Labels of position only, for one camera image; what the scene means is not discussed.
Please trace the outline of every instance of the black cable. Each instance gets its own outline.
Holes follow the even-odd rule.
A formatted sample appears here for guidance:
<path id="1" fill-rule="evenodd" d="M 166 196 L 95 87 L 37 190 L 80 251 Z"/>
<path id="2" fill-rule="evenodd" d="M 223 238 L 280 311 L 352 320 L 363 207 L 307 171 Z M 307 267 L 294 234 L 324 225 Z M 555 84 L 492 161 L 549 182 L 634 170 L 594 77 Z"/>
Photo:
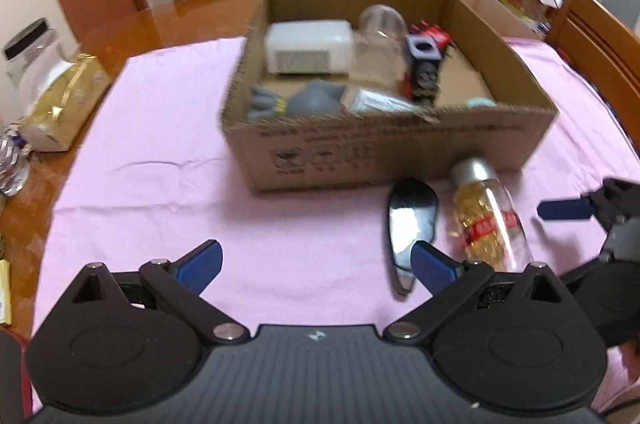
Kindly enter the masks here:
<path id="1" fill-rule="evenodd" d="M 614 413 L 635 406 L 636 404 L 640 404 L 640 397 L 633 397 L 633 399 L 629 399 L 627 401 L 621 402 L 620 404 L 616 404 L 614 407 L 607 408 L 600 414 L 600 416 L 602 418 L 606 418 L 609 415 L 613 415 Z"/>

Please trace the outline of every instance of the chair backrest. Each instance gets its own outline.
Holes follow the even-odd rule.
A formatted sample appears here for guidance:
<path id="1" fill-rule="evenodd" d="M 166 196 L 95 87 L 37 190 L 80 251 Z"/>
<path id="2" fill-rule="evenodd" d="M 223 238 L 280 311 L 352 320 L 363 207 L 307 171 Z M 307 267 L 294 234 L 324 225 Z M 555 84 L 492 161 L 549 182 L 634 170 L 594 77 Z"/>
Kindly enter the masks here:
<path id="1" fill-rule="evenodd" d="M 640 150 L 640 39 L 596 0 L 564 0 L 545 41 L 597 88 Z"/>

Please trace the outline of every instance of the gray plush toy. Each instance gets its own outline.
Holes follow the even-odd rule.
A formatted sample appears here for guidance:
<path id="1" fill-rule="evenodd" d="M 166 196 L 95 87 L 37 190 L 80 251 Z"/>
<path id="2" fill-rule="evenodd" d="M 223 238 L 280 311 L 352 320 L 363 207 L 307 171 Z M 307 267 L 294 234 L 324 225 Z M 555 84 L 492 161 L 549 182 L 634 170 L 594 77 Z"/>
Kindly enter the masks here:
<path id="1" fill-rule="evenodd" d="M 334 84 L 316 79 L 288 99 L 263 88 L 252 88 L 251 110 L 248 118 L 266 119 L 271 117 L 306 117 L 320 113 L 339 113 L 340 99 L 344 94 L 344 84 Z"/>

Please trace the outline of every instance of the metal screw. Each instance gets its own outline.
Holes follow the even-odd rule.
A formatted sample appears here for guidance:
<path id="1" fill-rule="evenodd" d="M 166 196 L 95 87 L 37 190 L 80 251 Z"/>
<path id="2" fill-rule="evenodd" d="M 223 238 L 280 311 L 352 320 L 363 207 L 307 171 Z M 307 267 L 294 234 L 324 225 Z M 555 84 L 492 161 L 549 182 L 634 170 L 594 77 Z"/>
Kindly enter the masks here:
<path id="1" fill-rule="evenodd" d="M 389 327 L 389 333 L 397 339 L 411 339 L 420 334 L 420 327 L 409 321 L 397 321 Z"/>
<path id="2" fill-rule="evenodd" d="M 237 323 L 222 323 L 213 329 L 213 335 L 225 341 L 235 341 L 244 336 L 244 327 Z"/>

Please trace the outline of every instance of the round wooden table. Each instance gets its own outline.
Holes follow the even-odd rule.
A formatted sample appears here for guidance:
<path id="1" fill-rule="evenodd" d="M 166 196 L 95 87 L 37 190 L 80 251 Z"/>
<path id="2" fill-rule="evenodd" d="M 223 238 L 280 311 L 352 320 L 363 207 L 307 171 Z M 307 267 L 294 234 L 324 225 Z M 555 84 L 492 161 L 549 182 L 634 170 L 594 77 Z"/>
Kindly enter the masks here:
<path id="1" fill-rule="evenodd" d="M 83 52 L 97 55 L 113 78 L 126 60 L 158 48 L 244 35 L 261 0 L 185 0 L 144 10 L 91 32 Z M 500 35 L 533 38 L 497 0 L 463 0 Z M 29 339 L 40 261 L 51 223 L 51 211 L 66 181 L 92 118 L 66 153 L 34 154 L 24 189 L 8 199 L 0 214 L 6 258 L 11 264 L 14 324 L 10 330 Z"/>

